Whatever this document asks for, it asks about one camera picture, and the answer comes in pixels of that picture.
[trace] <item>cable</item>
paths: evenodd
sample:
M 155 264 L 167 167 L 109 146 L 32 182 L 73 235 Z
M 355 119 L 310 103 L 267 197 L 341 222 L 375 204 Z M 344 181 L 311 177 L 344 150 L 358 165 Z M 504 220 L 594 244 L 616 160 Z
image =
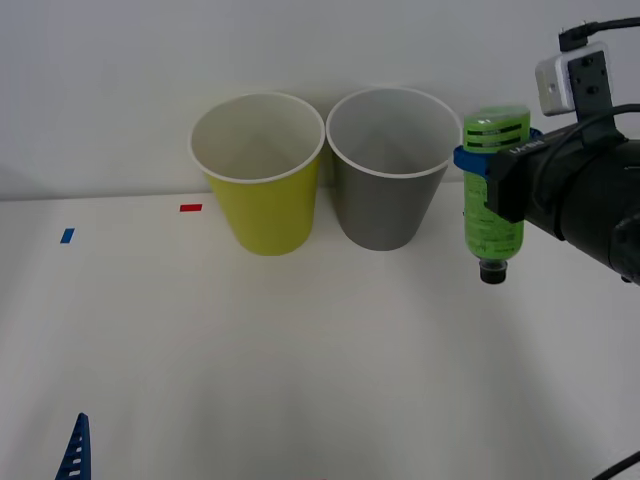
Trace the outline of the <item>cable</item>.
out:
M 576 124 L 571 130 L 564 134 L 564 136 L 558 140 L 549 150 L 547 156 L 540 162 L 538 168 L 536 169 L 536 173 L 533 175 L 533 183 L 531 185 L 531 191 L 533 192 L 533 203 L 545 213 L 548 213 L 548 208 L 544 205 L 544 201 L 540 198 L 540 183 L 542 183 L 542 179 L 544 177 L 547 168 L 549 167 L 549 163 L 556 157 L 558 152 L 564 147 L 573 137 L 580 133 L 587 127 L 590 127 L 594 123 L 598 123 L 601 120 L 606 118 L 615 117 L 616 115 L 622 115 L 624 113 L 640 113 L 640 103 L 628 103 L 626 105 L 618 105 L 617 107 L 612 107 L 608 110 L 603 111 L 602 113 L 595 114 L 582 122 Z
M 609 480 L 615 477 L 619 473 L 633 467 L 636 463 L 640 462 L 640 452 L 636 452 L 630 457 L 625 458 L 621 462 L 616 463 L 613 467 L 607 468 L 600 475 L 593 477 L 593 480 Z
M 558 35 L 560 51 L 570 52 L 571 50 L 584 47 L 588 42 L 587 38 L 598 32 L 631 27 L 640 27 L 640 17 L 621 18 L 620 20 L 590 22 L 584 25 L 578 25 Z
M 596 22 L 592 28 L 593 35 L 596 32 L 605 30 L 618 30 L 621 28 L 640 27 L 640 17 L 621 18 L 620 20 L 609 20 L 608 22 Z

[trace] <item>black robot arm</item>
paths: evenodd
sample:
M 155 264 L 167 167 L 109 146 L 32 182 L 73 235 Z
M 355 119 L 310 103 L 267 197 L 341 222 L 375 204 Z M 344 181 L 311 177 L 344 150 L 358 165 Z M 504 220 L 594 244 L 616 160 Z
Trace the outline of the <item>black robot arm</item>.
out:
M 640 104 L 612 106 L 606 47 L 583 46 L 599 25 L 625 28 L 640 18 L 587 25 L 560 35 L 567 48 L 573 32 L 575 50 L 536 69 L 543 112 L 575 110 L 579 122 L 489 159 L 486 205 L 510 222 L 528 220 L 640 285 L 640 141 L 625 138 L 614 122 L 640 112 Z

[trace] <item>cup rim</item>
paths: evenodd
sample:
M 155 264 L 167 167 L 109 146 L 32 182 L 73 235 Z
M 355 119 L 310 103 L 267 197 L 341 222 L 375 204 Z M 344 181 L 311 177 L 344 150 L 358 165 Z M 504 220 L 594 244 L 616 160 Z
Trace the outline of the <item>cup rim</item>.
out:
M 278 175 L 274 175 L 272 177 L 266 177 L 266 178 L 242 179 L 242 178 L 227 177 L 225 175 L 220 175 L 219 173 L 215 173 L 214 171 L 212 171 L 212 170 L 208 169 L 207 167 L 205 167 L 200 162 L 200 160 L 198 160 L 198 158 L 196 157 L 195 153 L 193 153 L 193 145 L 192 145 L 193 144 L 193 132 L 195 131 L 195 129 L 198 126 L 198 124 L 200 123 L 200 121 L 204 117 L 209 115 L 209 113 L 211 113 L 216 108 L 219 108 L 219 107 L 221 107 L 223 105 L 228 105 L 229 103 L 235 102 L 235 101 L 237 101 L 237 100 L 239 100 L 241 98 L 255 97 L 255 96 L 274 96 L 274 97 L 287 98 L 289 100 L 294 100 L 294 101 L 302 104 L 305 108 L 307 108 L 307 110 L 309 110 L 314 115 L 316 120 L 318 120 L 318 125 L 320 126 L 320 141 L 318 142 L 318 145 L 316 146 L 316 148 L 313 151 L 313 153 L 304 162 L 302 162 L 300 165 L 292 168 L 291 170 L 287 170 L 286 172 L 279 173 Z M 326 137 L 327 137 L 327 133 L 326 133 L 326 127 L 325 127 L 325 124 L 324 124 L 324 120 L 322 119 L 322 116 L 318 113 L 318 111 L 310 103 L 305 102 L 301 98 L 295 97 L 293 95 L 289 95 L 287 93 L 281 93 L 281 92 L 253 92 L 253 93 L 245 93 L 244 95 L 239 95 L 237 97 L 230 98 L 229 100 L 225 100 L 222 103 L 218 103 L 215 106 L 213 106 L 212 108 L 210 108 L 209 110 L 207 110 L 207 112 L 204 115 L 202 115 L 193 124 L 193 126 L 191 127 L 191 130 L 189 132 L 189 138 L 187 140 L 188 141 L 187 148 L 189 150 L 189 156 L 191 157 L 191 160 L 193 160 L 195 162 L 196 166 L 203 173 L 205 173 L 205 174 L 207 174 L 207 175 L 209 175 L 211 177 L 217 178 L 218 180 L 222 180 L 222 181 L 229 182 L 229 183 L 238 183 L 238 184 L 244 184 L 244 185 L 256 185 L 256 184 L 260 184 L 260 183 L 275 182 L 276 180 L 281 180 L 283 178 L 290 177 L 294 173 L 297 173 L 300 170 L 302 170 L 305 167 L 307 167 L 319 155 L 320 150 L 322 150 L 322 147 L 323 147 L 324 142 L 326 140 Z
M 354 92 L 350 95 L 347 95 L 346 97 L 344 97 L 342 100 L 340 100 L 338 103 L 336 103 L 333 108 L 331 109 L 331 111 L 329 112 L 329 116 L 327 117 L 327 125 L 326 125 L 326 136 L 327 136 L 327 141 L 329 142 L 329 145 L 331 146 L 331 150 L 338 155 L 338 157 L 340 157 L 340 159 L 345 162 L 347 165 L 352 166 L 353 168 L 360 170 L 361 172 L 364 173 L 368 173 L 369 175 L 374 175 L 376 177 L 382 177 L 382 178 L 395 178 L 395 179 L 407 179 L 407 178 L 419 178 L 419 177 L 423 177 L 425 175 L 429 175 L 432 173 L 437 172 L 438 170 L 441 170 L 443 168 L 446 168 L 449 165 L 449 161 L 451 160 L 451 158 L 453 158 L 453 150 L 451 150 L 451 155 L 449 157 L 447 157 L 442 163 L 436 165 L 433 168 L 429 168 L 428 170 L 422 170 L 419 172 L 414 172 L 414 173 L 384 173 L 384 172 L 378 172 L 376 170 L 371 170 L 370 168 L 367 167 L 363 167 L 362 165 L 357 164 L 356 162 L 354 162 L 353 160 L 350 160 L 349 158 L 347 158 L 346 155 L 344 155 L 333 143 L 333 138 L 331 138 L 331 120 L 333 119 L 333 114 L 336 112 L 336 110 L 346 101 L 350 100 L 353 97 L 356 97 L 358 95 L 362 95 L 364 93 L 369 93 L 372 91 L 377 91 L 377 90 L 400 90 L 400 91 L 405 91 L 405 92 L 411 92 L 411 93 L 416 93 L 418 95 L 421 95 L 423 97 L 426 97 L 430 100 L 435 101 L 437 104 L 439 104 L 441 107 L 443 107 L 447 112 L 449 112 L 449 114 L 451 115 L 451 117 L 453 118 L 453 120 L 456 122 L 456 125 L 458 127 L 458 131 L 459 133 L 459 139 L 458 139 L 458 144 L 462 144 L 462 134 L 463 134 L 463 127 L 462 127 L 462 121 L 460 120 L 460 117 L 458 117 L 458 114 L 456 112 L 453 111 L 453 109 L 447 105 L 446 103 L 444 103 L 442 100 L 440 100 L 437 97 L 434 97 L 433 95 L 430 95 L 426 92 L 423 92 L 421 90 L 416 90 L 415 88 L 407 88 L 407 87 L 371 87 L 371 88 L 366 88 L 364 90 L 359 90 L 357 92 Z

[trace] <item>paper cup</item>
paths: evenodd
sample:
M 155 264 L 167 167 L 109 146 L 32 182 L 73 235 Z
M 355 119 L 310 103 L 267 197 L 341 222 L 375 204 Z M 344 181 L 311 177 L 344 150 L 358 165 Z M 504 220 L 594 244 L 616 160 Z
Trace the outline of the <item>paper cup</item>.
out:
M 342 230 L 364 248 L 393 250 L 416 234 L 462 142 L 462 124 L 431 95 L 374 88 L 333 107 L 327 138 Z
M 238 242 L 259 255 L 282 255 L 311 232 L 322 117 L 282 93 L 235 98 L 193 128 L 189 148 Z

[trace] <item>tape marker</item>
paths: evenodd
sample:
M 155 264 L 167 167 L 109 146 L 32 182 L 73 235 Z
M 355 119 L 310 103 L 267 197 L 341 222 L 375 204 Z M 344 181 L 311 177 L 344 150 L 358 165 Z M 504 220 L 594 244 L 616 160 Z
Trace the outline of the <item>tape marker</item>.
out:
M 181 212 L 199 212 L 202 210 L 201 203 L 185 203 L 180 205 Z
M 60 243 L 71 243 L 71 237 L 73 237 L 73 232 L 75 231 L 76 231 L 75 228 L 66 228 L 64 233 L 62 234 Z

